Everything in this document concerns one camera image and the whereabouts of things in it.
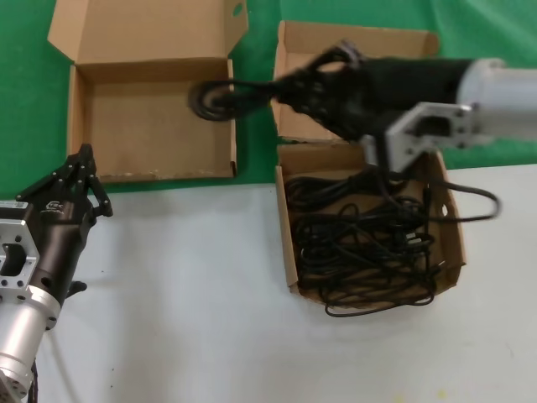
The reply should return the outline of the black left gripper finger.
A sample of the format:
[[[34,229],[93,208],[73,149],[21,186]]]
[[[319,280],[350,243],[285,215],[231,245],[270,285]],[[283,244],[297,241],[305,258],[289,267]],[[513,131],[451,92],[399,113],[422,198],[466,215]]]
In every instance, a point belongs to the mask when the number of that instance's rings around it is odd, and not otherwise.
[[[97,205],[92,208],[95,217],[111,217],[112,204],[105,189],[96,174],[96,161],[90,144],[85,145],[86,150],[86,183],[93,192]]]
[[[90,145],[83,144],[75,154],[67,156],[65,163],[16,195],[18,202],[36,202],[40,197],[52,200],[55,196],[87,197],[90,168]]]

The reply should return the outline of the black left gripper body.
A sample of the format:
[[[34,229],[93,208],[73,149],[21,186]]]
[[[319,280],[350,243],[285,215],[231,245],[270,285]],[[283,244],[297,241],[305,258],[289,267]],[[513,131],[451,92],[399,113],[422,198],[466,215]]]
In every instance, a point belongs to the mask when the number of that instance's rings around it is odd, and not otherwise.
[[[93,205],[85,193],[44,191],[25,199],[38,218],[35,244],[39,261],[30,280],[64,303],[78,260],[95,224]]]

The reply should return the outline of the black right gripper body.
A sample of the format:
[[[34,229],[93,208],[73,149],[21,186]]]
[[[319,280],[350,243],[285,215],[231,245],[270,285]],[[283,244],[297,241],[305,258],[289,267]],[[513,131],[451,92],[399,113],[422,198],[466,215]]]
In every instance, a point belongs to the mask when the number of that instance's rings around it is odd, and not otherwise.
[[[421,102],[454,104],[469,59],[377,58],[357,71],[358,92],[366,113],[365,133],[383,133]]]

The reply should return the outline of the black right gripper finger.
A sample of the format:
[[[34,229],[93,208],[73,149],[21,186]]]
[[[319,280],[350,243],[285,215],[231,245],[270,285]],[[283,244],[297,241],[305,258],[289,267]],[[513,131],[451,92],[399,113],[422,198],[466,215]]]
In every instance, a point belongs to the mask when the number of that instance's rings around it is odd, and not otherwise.
[[[328,89],[320,83],[286,87],[275,97],[281,104],[304,114],[340,138],[360,138],[362,96]]]
[[[342,40],[322,51],[306,65],[289,74],[295,81],[325,84],[343,73],[357,71],[363,64],[363,53],[350,41]]]

